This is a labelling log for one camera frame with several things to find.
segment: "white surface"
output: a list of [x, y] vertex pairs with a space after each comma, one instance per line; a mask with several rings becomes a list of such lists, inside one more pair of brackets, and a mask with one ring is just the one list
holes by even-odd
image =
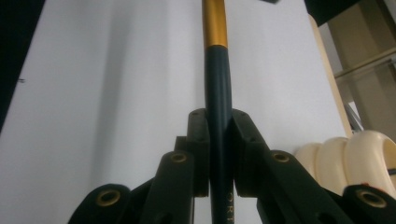
[[[270, 148], [344, 135], [304, 1], [226, 7], [233, 107]], [[2, 223], [65, 223], [93, 188], [153, 177], [205, 105], [202, 48], [200, 1], [48, 0], [0, 138]], [[235, 215], [260, 223], [255, 200]]]

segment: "white foam roller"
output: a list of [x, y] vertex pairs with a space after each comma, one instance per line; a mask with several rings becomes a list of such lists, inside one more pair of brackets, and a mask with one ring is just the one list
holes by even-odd
[[344, 167], [347, 141], [345, 137], [331, 138], [323, 143], [317, 154], [316, 176], [319, 184], [339, 195], [347, 186]]
[[374, 131], [355, 133], [346, 144], [346, 179], [349, 185], [367, 183], [396, 198], [396, 181], [388, 169], [396, 168], [396, 145]]
[[300, 162], [300, 164], [308, 171], [309, 174], [317, 180], [316, 175], [316, 156], [318, 149], [321, 147], [321, 143], [310, 143], [304, 145], [300, 148], [296, 154], [295, 158]]

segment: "dark green rod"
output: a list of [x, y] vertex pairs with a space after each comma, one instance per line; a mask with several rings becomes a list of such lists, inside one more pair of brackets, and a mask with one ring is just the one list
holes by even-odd
[[223, 0], [204, 0], [205, 103], [212, 223], [233, 223], [232, 96]]

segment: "black bracket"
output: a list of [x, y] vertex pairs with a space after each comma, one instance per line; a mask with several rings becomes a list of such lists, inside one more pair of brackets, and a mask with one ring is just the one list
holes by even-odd
[[[232, 125], [236, 190], [258, 198], [263, 223], [396, 223], [396, 201], [387, 193], [364, 185], [342, 197], [331, 193], [291, 154], [270, 150], [247, 113], [234, 110]], [[208, 195], [208, 152], [205, 110], [198, 109], [153, 179], [132, 191], [111, 184], [93, 190], [69, 224], [193, 223], [194, 197]]]

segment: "black panel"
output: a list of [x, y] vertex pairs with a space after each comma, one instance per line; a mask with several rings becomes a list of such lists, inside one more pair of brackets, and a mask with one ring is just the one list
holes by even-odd
[[44, 2], [0, 1], [0, 132]]
[[305, 0], [306, 9], [318, 26], [331, 20], [359, 0]]

